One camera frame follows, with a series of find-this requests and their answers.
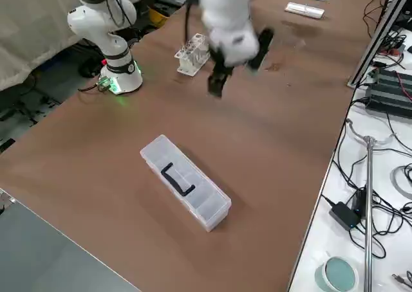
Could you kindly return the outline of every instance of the white block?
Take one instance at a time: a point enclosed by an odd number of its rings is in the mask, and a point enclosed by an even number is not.
[[[293,14],[300,14],[305,15],[307,17],[313,17],[315,19],[322,18],[324,14],[323,9],[311,7],[308,5],[301,5],[297,3],[288,3],[285,8],[285,11],[292,12]]]

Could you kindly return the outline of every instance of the white table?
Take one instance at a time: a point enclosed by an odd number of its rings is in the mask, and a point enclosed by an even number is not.
[[[406,39],[406,47],[412,46],[412,33],[404,31],[409,36]],[[376,58],[379,61],[391,64],[392,61],[382,57]],[[412,54],[405,52],[404,61],[402,62],[409,70],[403,70],[399,66],[393,67],[400,73],[412,75]],[[354,98],[364,97],[365,90],[358,89]],[[409,147],[412,147],[412,120],[391,117],[391,123],[398,134],[398,137]],[[353,106],[348,118],[353,121],[355,130],[361,135],[370,135],[378,140],[384,140],[391,132],[388,127],[386,115],[384,113],[370,113],[364,109],[363,105]],[[393,138],[384,147],[393,148],[400,151],[406,151]],[[341,148],[341,165],[347,174],[350,173],[351,165],[358,159],[366,155],[366,147],[354,138],[354,135],[346,127],[346,137]],[[412,163],[412,158],[402,156],[395,152],[375,152],[373,158],[373,189],[386,201],[399,209],[405,203],[410,202],[404,196],[399,194],[393,187],[390,174],[391,171],[399,165]],[[357,165],[354,169],[352,180],[358,185],[363,186],[366,182],[366,160]],[[402,173],[397,175],[397,181],[401,188],[412,192],[412,188]],[[319,193],[319,198],[314,210],[314,216],[311,219],[306,239],[304,240],[303,249],[297,261],[294,276],[292,278],[290,290],[298,291],[321,291],[314,278],[315,270],[324,263],[328,257],[340,256],[353,262],[357,267],[360,277],[358,291],[363,291],[364,277],[364,251],[351,242],[349,234],[329,215],[331,206],[321,197],[321,194],[337,203],[346,202],[354,193],[342,178],[335,165],[331,164],[326,173],[324,183]],[[380,230],[386,229],[391,216],[380,210],[373,210],[373,220]],[[364,244],[364,236],[357,231],[352,232],[357,236],[357,241]],[[395,235],[379,237],[378,240],[386,249],[387,257],[382,260],[373,258],[373,290],[380,291],[410,291],[407,287],[401,286],[395,282],[391,275],[393,273],[404,277],[406,271],[412,271],[412,229],[404,223],[402,229]],[[380,253],[377,245],[373,245],[374,251]]]

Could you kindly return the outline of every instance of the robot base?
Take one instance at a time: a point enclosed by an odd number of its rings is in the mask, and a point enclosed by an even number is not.
[[[137,90],[143,83],[142,74],[135,62],[135,71],[129,73],[114,73],[108,70],[107,66],[102,68],[100,72],[101,80],[109,79],[109,90],[115,94],[130,93]]]

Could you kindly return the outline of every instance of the tabletop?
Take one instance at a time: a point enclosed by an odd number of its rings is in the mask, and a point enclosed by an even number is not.
[[[176,72],[184,12],[173,15],[133,48],[136,93],[71,97],[2,154],[0,187],[142,291],[284,291],[368,43],[351,28],[363,0],[319,3],[321,21],[284,12],[287,1],[253,0],[274,44],[257,75],[234,71],[222,100],[207,94],[211,63]],[[140,157],[160,134],[232,199],[211,233]]]
[[[407,35],[404,42],[406,47],[412,45],[412,32],[403,30],[401,34]],[[392,64],[393,61],[385,57],[376,57],[375,60]],[[391,69],[400,73],[412,74],[408,69],[408,64],[412,64],[412,54],[404,52],[404,61],[402,65],[395,66]],[[358,89],[354,98],[365,96],[364,89]],[[355,105],[348,111],[348,118],[353,121],[353,126],[361,135],[370,135],[378,140],[385,140],[390,134],[386,115],[383,113],[366,112],[363,105]],[[412,146],[412,120],[390,116],[392,126],[406,145]],[[366,148],[356,140],[349,128],[342,131],[340,139],[345,136],[341,147],[341,165],[349,173],[353,162],[361,159],[366,154]],[[382,148],[393,148],[400,151],[408,151],[403,148],[396,139],[392,139]],[[382,152],[374,155],[373,161],[373,185],[374,190],[378,192],[386,201],[390,202],[396,209],[399,209],[410,202],[402,196],[392,185],[390,174],[392,170],[400,165],[411,163],[411,158],[396,154],[394,152]],[[354,169],[353,179],[356,184],[361,185],[366,180],[366,161],[359,164]],[[410,184],[406,179],[399,176],[398,183],[404,190],[408,191]],[[324,185],[320,191],[321,194],[334,202],[344,201],[353,194],[353,190],[343,180],[340,172],[335,165],[330,165]],[[348,232],[340,228],[336,221],[329,215],[330,205],[319,196],[314,210],[314,216],[310,222],[308,234],[306,236],[303,250],[297,261],[292,284],[289,291],[320,291],[314,279],[314,272],[317,267],[324,263],[329,257],[340,256],[349,259],[357,267],[360,279],[363,277],[364,269],[364,252],[356,247],[349,238]],[[383,214],[378,210],[373,211],[373,220],[379,228],[385,229],[390,220],[390,215]],[[399,225],[400,219],[395,219],[395,226]],[[411,228],[406,224],[402,229],[393,235],[378,237],[387,251],[387,257],[382,260],[373,259],[373,290],[374,291],[405,291],[398,282],[391,277],[392,274],[403,275],[406,271],[412,270],[412,252],[410,250]],[[357,232],[353,233],[359,243],[364,242],[364,237]],[[373,252],[380,255],[382,251],[374,244]],[[363,291],[362,282],[359,291]]]

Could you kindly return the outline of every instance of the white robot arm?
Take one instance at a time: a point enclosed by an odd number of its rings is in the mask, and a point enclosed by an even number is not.
[[[114,93],[133,91],[140,87],[142,76],[127,43],[110,34],[131,26],[136,11],[128,0],[80,0],[83,6],[68,15],[70,28],[82,38],[94,42],[107,59],[101,75],[117,82]],[[209,31],[211,55],[216,62],[209,78],[209,92],[221,96],[221,90],[233,67],[248,62],[257,69],[265,56],[273,32],[256,37],[250,21],[250,0],[189,0],[202,9],[202,21]]]
[[[180,0],[199,5],[209,31],[211,56],[216,65],[209,77],[209,93],[222,96],[233,67],[247,63],[257,70],[272,42],[273,30],[265,28],[257,37],[250,20],[250,0]]]
[[[221,50],[227,67],[243,64],[258,53],[259,43],[250,22],[249,1],[199,0],[211,48]]]
[[[83,4],[68,14],[73,32],[98,46],[107,64],[100,76],[118,95],[138,89],[142,75],[127,42],[111,32],[127,28],[136,21],[136,9],[129,0],[80,0]]]

